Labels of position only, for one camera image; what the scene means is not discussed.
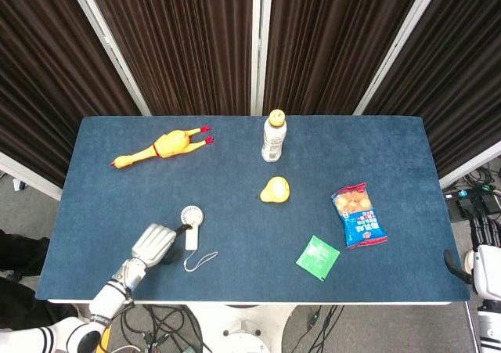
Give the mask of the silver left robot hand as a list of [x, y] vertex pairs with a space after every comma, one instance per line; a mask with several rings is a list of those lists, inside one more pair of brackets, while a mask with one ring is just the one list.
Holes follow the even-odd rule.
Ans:
[[192, 228], [184, 224], [173, 230], [153, 223], [132, 247], [132, 258], [139, 259], [147, 268], [151, 268], [160, 263], [178, 236]]

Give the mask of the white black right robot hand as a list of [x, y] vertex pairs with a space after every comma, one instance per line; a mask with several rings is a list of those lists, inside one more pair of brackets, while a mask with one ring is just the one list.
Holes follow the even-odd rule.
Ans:
[[445, 266], [483, 299], [500, 301], [500, 223], [477, 208], [466, 211], [466, 216], [473, 252], [471, 272], [456, 266], [450, 250], [443, 253]]

